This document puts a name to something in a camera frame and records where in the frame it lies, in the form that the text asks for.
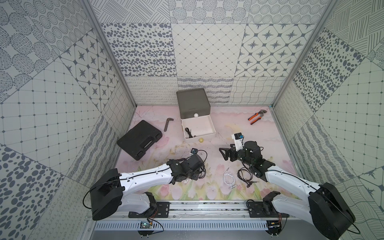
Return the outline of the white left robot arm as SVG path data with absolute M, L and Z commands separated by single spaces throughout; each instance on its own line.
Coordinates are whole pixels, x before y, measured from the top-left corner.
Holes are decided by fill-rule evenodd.
M 138 191 L 174 185 L 187 179 L 196 181 L 204 178 L 205 173 L 205 161 L 198 154 L 171 159 L 159 167 L 134 173 L 119 173 L 117 169 L 111 169 L 86 193 L 91 200 L 92 219 L 100 221 L 118 211 L 152 217 L 157 211 L 155 197 L 150 192 L 138 194 Z

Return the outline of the black earphones small bundle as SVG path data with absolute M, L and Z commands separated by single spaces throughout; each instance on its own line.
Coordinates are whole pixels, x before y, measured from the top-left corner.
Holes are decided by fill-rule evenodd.
M 190 139 L 194 137 L 194 136 L 192 135 L 192 133 L 191 133 L 191 130 L 190 130 L 189 128 L 185 128 L 185 131 L 187 132 L 187 134 L 188 134 L 188 136 L 189 136 Z

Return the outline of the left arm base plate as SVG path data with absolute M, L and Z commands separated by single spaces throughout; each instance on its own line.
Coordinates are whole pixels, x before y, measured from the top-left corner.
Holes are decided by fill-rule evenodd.
M 169 211 L 170 211 L 170 202 L 157 202 L 155 208 L 150 208 L 143 214 L 138 214 L 135 212 L 129 212 L 129 218 L 168 218 L 169 217 Z

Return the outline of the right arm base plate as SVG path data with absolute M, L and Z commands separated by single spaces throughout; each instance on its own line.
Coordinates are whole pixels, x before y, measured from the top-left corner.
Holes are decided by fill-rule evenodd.
M 263 200 L 254 201 L 247 200 L 246 207 L 248 209 L 250 218 L 284 218 L 290 215 L 278 212 L 272 205 L 274 197 L 279 196 L 281 193 L 277 191 L 270 192 Z

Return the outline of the white earphones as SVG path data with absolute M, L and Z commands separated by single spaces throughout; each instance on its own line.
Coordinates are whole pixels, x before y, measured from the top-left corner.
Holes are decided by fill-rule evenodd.
M 236 187 L 236 178 L 231 172 L 229 172 L 229 168 L 225 170 L 222 180 L 224 184 L 229 187 L 229 189 L 234 189 Z

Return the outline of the white drawer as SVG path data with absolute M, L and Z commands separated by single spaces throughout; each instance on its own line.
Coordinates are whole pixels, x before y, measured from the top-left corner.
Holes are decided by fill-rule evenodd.
M 213 139 L 217 133 L 210 115 L 197 118 L 182 119 L 181 123 L 184 130 L 184 139 L 186 143 L 198 142 L 199 139 L 207 141 Z M 191 133 L 194 136 L 193 138 L 189 138 L 185 128 L 189 128 L 191 130 Z

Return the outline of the black earphones coil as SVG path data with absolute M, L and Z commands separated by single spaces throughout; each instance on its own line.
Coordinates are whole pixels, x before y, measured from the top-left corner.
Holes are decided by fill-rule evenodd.
M 250 188 L 251 185 L 258 182 L 254 181 L 254 175 L 246 167 L 242 167 L 241 169 L 239 169 L 237 172 L 237 176 L 241 181 L 243 181 L 247 185 L 247 188 Z

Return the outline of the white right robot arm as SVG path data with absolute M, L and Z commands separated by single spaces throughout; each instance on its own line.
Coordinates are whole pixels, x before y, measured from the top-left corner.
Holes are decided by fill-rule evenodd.
M 337 188 L 318 184 L 290 174 L 262 156 L 262 148 L 255 141 L 236 142 L 229 148 L 220 148 L 226 161 L 240 161 L 260 180 L 275 184 L 295 195 L 287 197 L 272 191 L 263 198 L 263 210 L 268 216 L 286 214 L 312 224 L 329 240 L 339 239 L 356 217 Z

